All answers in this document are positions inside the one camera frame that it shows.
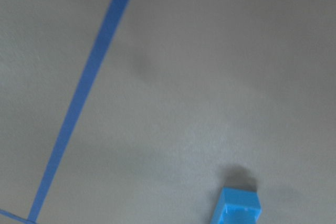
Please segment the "long blue toy block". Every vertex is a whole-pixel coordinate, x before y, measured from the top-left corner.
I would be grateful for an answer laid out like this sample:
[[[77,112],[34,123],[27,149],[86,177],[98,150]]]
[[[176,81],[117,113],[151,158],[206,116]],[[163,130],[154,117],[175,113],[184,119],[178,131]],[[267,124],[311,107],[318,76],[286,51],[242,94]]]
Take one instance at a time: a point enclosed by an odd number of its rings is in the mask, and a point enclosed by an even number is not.
[[[224,187],[210,224],[256,224],[260,214],[261,204],[256,192]]]

